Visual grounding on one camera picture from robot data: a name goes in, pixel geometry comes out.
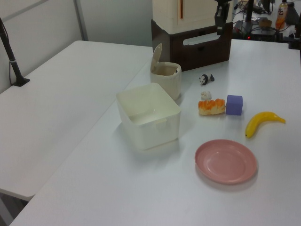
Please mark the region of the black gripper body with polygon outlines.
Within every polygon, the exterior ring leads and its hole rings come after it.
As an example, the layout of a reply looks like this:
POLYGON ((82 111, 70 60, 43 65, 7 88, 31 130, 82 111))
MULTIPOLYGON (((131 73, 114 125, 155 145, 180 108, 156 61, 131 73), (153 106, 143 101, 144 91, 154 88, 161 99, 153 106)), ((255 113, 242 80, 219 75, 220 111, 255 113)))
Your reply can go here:
POLYGON ((218 30, 222 30, 228 18, 230 8, 229 0, 215 0, 217 2, 216 13, 214 15, 215 25, 218 30))

